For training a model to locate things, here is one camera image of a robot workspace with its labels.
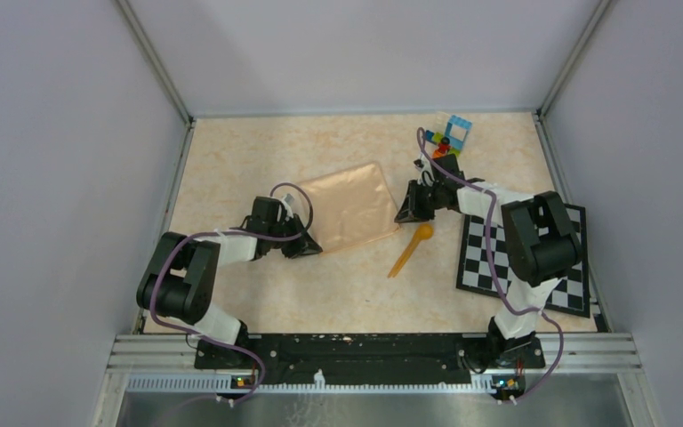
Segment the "peach cloth napkin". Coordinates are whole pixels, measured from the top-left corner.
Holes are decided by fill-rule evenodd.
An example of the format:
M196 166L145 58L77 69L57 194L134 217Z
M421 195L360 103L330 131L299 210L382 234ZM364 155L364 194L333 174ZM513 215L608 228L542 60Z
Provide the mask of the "peach cloth napkin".
M288 190L297 214L312 220L310 236L331 254L386 238L400 226L394 222L398 206L379 163L369 162L303 181L309 196Z

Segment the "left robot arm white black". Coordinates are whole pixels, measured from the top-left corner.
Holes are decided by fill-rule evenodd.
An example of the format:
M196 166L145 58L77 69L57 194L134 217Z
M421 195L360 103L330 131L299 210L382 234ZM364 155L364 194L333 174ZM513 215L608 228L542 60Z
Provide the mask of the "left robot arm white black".
M216 341L216 357L227 367L240 367L249 357L246 326L214 302L220 267L253 262L272 250L288 259L321 254L322 246L284 199L256 197L241 226L188 239L166 232L146 268L136 293L144 310L154 309L159 320L188 334Z

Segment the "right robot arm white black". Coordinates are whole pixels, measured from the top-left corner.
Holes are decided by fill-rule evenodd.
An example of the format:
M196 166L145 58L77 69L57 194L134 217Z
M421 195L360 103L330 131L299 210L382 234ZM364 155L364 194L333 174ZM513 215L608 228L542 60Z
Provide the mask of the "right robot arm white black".
M489 322L486 355L493 364L508 367L534 335L553 289L582 260L582 245L565 204L555 191L530 195L479 178L467 180L454 155L420 157L414 167L420 176L408 182L396 223L429 222L440 209L483 219L479 246L486 249L494 282L491 232L504 234L510 285L497 289L503 306Z

